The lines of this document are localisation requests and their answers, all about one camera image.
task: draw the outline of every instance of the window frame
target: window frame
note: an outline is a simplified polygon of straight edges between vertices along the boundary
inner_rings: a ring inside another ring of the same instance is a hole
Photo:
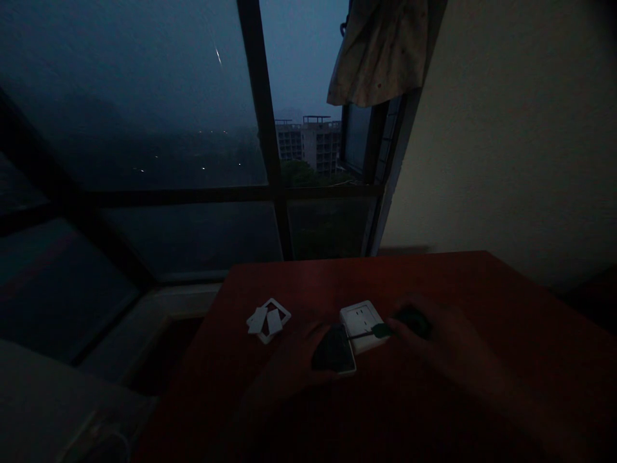
[[[86,239],[98,248],[137,287],[139,295],[108,326],[97,334],[80,352],[73,365],[78,365],[103,337],[115,327],[134,307],[146,292],[158,286],[177,286],[221,282],[223,278],[210,280],[158,281],[143,263],[132,246],[115,230],[101,213],[103,208],[130,208],[144,206],[167,206],[195,203],[225,203],[247,201],[270,201],[274,205],[276,225],[283,260],[294,260],[294,251],[289,221],[288,202],[298,200],[344,199],[374,197],[374,211],[368,214],[364,231],[362,256],[368,256],[375,244],[375,230],[380,217],[380,208],[386,193],[386,183],[391,167],[396,138],[402,121],[402,111],[395,123],[395,135],[388,154],[388,168],[382,181],[376,181],[375,172],[379,161],[380,145],[388,115],[388,103],[373,107],[367,138],[364,168],[357,176],[362,185],[325,186],[308,188],[285,188],[282,183],[277,133],[271,98],[267,57],[260,13],[259,0],[237,0],[238,15],[246,52],[249,78],[257,119],[258,133],[267,186],[239,186],[228,188],[192,188],[185,190],[137,190],[92,192],[81,188],[56,161],[54,150],[46,143],[24,117],[19,108],[0,89],[0,150],[28,181],[49,200],[48,203],[29,209],[11,212],[0,217],[0,237],[63,217]],[[344,162],[349,108],[343,106],[339,164],[353,174]]]

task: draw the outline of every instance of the table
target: table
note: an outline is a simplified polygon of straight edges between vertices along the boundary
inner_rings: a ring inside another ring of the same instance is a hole
[[[274,297],[301,323],[337,322],[371,300],[385,319],[416,291],[460,306],[495,352],[596,445],[617,417],[617,342],[512,268],[479,252],[235,266],[141,436],[135,461],[202,461],[245,388],[280,344],[247,334]],[[356,357],[357,373],[303,392],[268,423],[256,459],[288,461],[528,460],[514,427],[390,340]]]

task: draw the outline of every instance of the curtain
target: curtain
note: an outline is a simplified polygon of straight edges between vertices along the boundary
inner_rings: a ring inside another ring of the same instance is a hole
[[[374,106],[422,85],[427,0],[353,0],[327,102]]]

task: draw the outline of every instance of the white power socket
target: white power socket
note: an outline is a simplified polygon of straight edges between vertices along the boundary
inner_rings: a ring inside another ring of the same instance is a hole
[[[347,327],[350,336],[370,332],[375,325],[384,321],[370,301],[344,307],[340,312],[341,323]],[[365,336],[352,340],[353,353],[361,354],[369,349],[382,345],[388,338],[378,339],[375,336]]]

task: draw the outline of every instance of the person's left hand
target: person's left hand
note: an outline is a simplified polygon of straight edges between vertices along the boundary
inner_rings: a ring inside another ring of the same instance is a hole
[[[252,385],[263,401],[281,403],[306,386],[332,381],[334,371],[311,369],[315,349],[330,330],[329,325],[310,323],[285,339]]]

